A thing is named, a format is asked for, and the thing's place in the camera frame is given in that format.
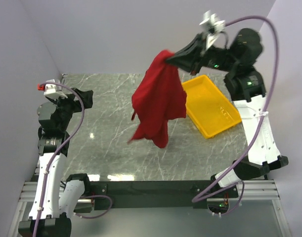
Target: purple hose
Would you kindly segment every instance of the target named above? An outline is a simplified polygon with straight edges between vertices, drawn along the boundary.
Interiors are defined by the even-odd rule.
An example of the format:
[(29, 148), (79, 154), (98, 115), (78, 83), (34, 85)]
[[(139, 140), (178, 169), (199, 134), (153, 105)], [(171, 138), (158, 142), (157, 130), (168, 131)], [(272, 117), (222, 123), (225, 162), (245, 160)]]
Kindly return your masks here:
[[(272, 30), (272, 33), (273, 33), (273, 36), (274, 36), (274, 43), (275, 43), (275, 62), (274, 62), (274, 70), (273, 70), (273, 78), (272, 78), (272, 81), (271, 81), (271, 85), (270, 85), (270, 88), (269, 88), (269, 91), (268, 91), (268, 94), (267, 94), (267, 98), (266, 98), (266, 102), (265, 102), (265, 105), (264, 105), (264, 108), (263, 108), (263, 111), (267, 111), (267, 108), (268, 108), (268, 104), (270, 102), (270, 99), (272, 97), (272, 94), (273, 94), (273, 91), (274, 91), (274, 87), (275, 87), (275, 84), (276, 84), (276, 78), (277, 78), (277, 71), (278, 71), (278, 61), (279, 61), (279, 52), (278, 52), (278, 49), (279, 49), (279, 46), (278, 46), (278, 36), (277, 36), (277, 32), (276, 32), (276, 29), (274, 27), (274, 25), (272, 24), (272, 22), (270, 20), (268, 20), (266, 17), (263, 17), (263, 16), (246, 16), (246, 17), (242, 17), (242, 18), (239, 18), (237, 20), (234, 20), (234, 21), (231, 21), (229, 23), (227, 23), (225, 26), (230, 26), (230, 25), (233, 25), (235, 23), (238, 23), (238, 22), (241, 22), (241, 21), (245, 21), (245, 20), (250, 20), (250, 19), (258, 19), (258, 20), (262, 20), (264, 22), (266, 22), (269, 27), (271, 28)], [(256, 132), (255, 132), (255, 135), (254, 137), (252, 138), (250, 144), (248, 145), (248, 147), (246, 148), (246, 150), (243, 152), (243, 154), (240, 156), (240, 158), (238, 158), (224, 173), (222, 173), (220, 175), (220, 177), (218, 177), (215, 181), (213, 181), (208, 187), (206, 187), (202, 192), (200, 192), (198, 195), (196, 195), (193, 199), (192, 199), (192, 202), (195, 203), (195, 202), (198, 202), (198, 201), (201, 201), (201, 200), (204, 200), (204, 199), (207, 199), (208, 197), (211, 197), (215, 194), (217, 194), (217, 192), (214, 192), (214, 193), (211, 193), (209, 195), (206, 195), (206, 196), (203, 196), (205, 193), (207, 193), (208, 191), (210, 191), (211, 188), (213, 188), (225, 175), (227, 175), (234, 167), (236, 167), (238, 165), (238, 163), (248, 154), (249, 150), (251, 149), (251, 147), (253, 146), (254, 142), (256, 141), (256, 138), (259, 134), (259, 131), (260, 131), (260, 128), (261, 128), (261, 125), (263, 123), (263, 120), (264, 120), (264, 117), (260, 117), (259, 119), (259, 123), (258, 123), (258, 126), (256, 128)], [(243, 196), (243, 191), (244, 191), (244, 184), (242, 186), (242, 193), (241, 193), (241, 196)]]
[[(68, 86), (62, 85), (60, 83), (56, 83), (56, 82), (44, 82), (40, 85), (46, 85), (46, 84), (53, 84), (53, 85), (57, 85), (57, 86), (61, 86), (67, 90), (69, 90), (70, 92), (72, 92), (79, 100), (80, 104), (81, 104), (81, 108), (82, 108), (82, 116), (81, 116), (81, 120), (80, 123), (78, 124), (77, 128), (75, 129), (75, 131), (70, 135), (70, 137), (68, 137), (54, 152), (54, 154), (52, 155), (51, 159), (49, 160), (47, 166), (46, 166), (46, 174), (44, 174), (44, 179), (43, 179), (43, 184), (42, 184), (42, 192), (41, 192), (41, 198), (40, 198), (40, 207), (41, 209), (43, 208), (43, 203), (44, 203), (44, 198), (45, 198), (45, 190), (46, 190), (46, 183), (47, 183), (47, 177), (48, 177), (48, 172), (50, 170), (51, 164), (53, 162), (53, 160), (55, 159), (57, 153), (66, 145), (66, 143), (68, 143), (70, 141), (70, 139), (77, 133), (77, 131), (80, 129), (83, 120), (84, 120), (84, 116), (85, 116), (85, 107), (84, 107), (84, 103), (81, 99), (81, 97), (75, 92), (73, 91), (71, 88), (69, 88)], [(41, 213), (42, 211), (39, 210), (38, 214), (37, 214), (37, 218), (36, 218), (36, 222), (34, 224), (34, 229), (33, 229), (33, 235), (32, 237), (37, 237), (37, 231), (38, 231), (38, 225), (39, 225), (39, 220), (41, 218)]]
[(88, 196), (88, 197), (82, 197), (82, 199), (87, 199), (87, 198), (106, 198), (110, 201), (110, 205), (109, 205), (108, 209), (105, 212), (101, 213), (98, 216), (82, 216), (82, 215), (76, 213), (77, 216), (79, 216), (83, 219), (96, 219), (98, 217), (101, 217), (101, 216), (107, 214), (107, 212), (110, 211), (110, 209), (112, 207), (112, 199), (110, 197), (106, 196), (106, 195), (93, 195), (93, 196)]

